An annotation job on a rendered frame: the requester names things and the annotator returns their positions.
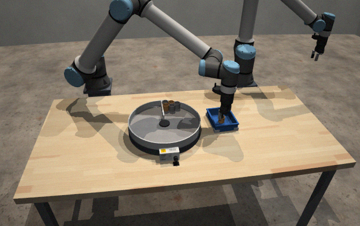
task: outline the white control box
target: white control box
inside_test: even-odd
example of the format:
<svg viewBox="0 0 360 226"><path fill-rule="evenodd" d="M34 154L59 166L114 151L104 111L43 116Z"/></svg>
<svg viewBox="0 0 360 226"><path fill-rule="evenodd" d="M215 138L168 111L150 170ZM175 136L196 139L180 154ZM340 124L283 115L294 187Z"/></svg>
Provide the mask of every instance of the white control box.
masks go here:
<svg viewBox="0 0 360 226"><path fill-rule="evenodd" d="M179 147L161 148L159 149L159 158L161 162L174 161L174 157L177 156L178 161L180 160L180 149Z"/></svg>

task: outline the circular tray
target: circular tray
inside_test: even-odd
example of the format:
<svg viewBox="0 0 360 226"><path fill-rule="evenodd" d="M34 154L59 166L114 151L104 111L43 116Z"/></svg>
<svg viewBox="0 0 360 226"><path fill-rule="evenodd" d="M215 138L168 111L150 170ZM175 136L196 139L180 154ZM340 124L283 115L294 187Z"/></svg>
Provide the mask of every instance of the circular tray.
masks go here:
<svg viewBox="0 0 360 226"><path fill-rule="evenodd" d="M165 113L167 127L159 125L162 119L160 101L153 101L139 106L128 118L128 134L131 142L139 150L159 155L160 148L179 147L180 152L192 148L200 138L201 118L198 112L185 103L180 103L180 110Z"/></svg>

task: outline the black metal table leg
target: black metal table leg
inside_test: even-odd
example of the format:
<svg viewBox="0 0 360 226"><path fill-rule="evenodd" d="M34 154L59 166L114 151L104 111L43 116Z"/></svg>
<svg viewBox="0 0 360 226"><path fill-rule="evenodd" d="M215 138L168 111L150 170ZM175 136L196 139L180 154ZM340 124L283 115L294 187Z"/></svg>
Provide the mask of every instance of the black metal table leg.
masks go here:
<svg viewBox="0 0 360 226"><path fill-rule="evenodd" d="M329 183L331 182L336 170L333 171L326 171L322 172L316 188L314 188L313 194L303 210L299 221L297 222L296 226L307 226L308 222L310 221L311 217L314 214L319 202L322 199L322 196L325 194L325 191L328 188Z"/></svg>
<svg viewBox="0 0 360 226"><path fill-rule="evenodd" d="M46 226L59 226L49 203L35 203L35 207Z"/></svg>

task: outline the wooden tabletop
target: wooden tabletop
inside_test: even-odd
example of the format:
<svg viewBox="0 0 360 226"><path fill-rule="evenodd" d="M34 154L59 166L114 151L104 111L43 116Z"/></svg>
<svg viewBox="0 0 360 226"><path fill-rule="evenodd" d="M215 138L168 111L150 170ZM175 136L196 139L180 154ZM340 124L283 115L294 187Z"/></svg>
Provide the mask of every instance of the wooden tabletop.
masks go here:
<svg viewBox="0 0 360 226"><path fill-rule="evenodd" d="M176 100L201 117L201 137L161 164L131 143L138 106ZM215 134L211 90L54 100L14 195L17 204L87 199L234 184L353 167L356 161L286 86L238 89L239 130Z"/></svg>

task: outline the brown floor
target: brown floor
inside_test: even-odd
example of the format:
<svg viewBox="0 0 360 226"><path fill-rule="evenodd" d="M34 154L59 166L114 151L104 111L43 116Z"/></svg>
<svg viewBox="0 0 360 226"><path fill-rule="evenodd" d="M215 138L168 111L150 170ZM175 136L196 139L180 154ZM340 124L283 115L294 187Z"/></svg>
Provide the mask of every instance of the brown floor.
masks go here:
<svg viewBox="0 0 360 226"><path fill-rule="evenodd" d="M357 161L336 172L309 225L360 226L360 37L331 35L310 58L306 35L256 35L259 86L287 85ZM236 36L200 37L234 60ZM54 99L84 97L63 71L87 42L0 47L0 226L42 225L13 195ZM105 53L112 95L211 89L199 58L172 38L115 40ZM295 225L320 174L164 193L51 203L69 225Z"/></svg>

